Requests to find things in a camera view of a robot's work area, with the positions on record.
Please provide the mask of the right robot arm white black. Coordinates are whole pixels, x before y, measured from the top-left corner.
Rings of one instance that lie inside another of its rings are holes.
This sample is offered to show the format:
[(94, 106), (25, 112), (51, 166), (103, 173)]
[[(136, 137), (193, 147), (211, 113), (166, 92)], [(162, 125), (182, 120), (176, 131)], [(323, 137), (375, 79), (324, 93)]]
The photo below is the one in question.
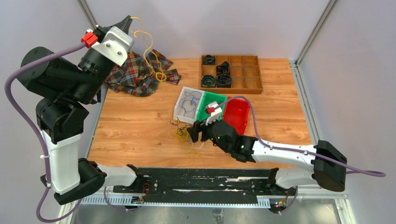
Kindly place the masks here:
[(326, 140), (315, 145), (297, 146), (264, 141), (238, 134), (224, 121), (206, 125), (196, 121), (187, 128), (193, 142), (210, 140), (214, 146), (240, 162), (276, 162), (293, 168), (273, 168), (267, 189), (274, 195), (295, 186), (317, 184), (323, 189), (345, 190), (347, 158)]

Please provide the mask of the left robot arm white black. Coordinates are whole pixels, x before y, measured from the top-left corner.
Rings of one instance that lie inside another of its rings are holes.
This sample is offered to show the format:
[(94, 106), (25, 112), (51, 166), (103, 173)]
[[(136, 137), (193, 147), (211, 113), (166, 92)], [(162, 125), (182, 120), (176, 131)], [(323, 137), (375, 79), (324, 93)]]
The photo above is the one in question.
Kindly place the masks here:
[(143, 187), (132, 165), (109, 167), (78, 155), (78, 143), (89, 112), (85, 105), (100, 101), (100, 89), (111, 70), (121, 66), (133, 46), (128, 35), (131, 16), (112, 26), (87, 30), (81, 43), (54, 53), (45, 47), (30, 50), (21, 63), (18, 81), (42, 97), (33, 129), (43, 147), (43, 184), (64, 205), (90, 196), (102, 187), (125, 186), (137, 193)]

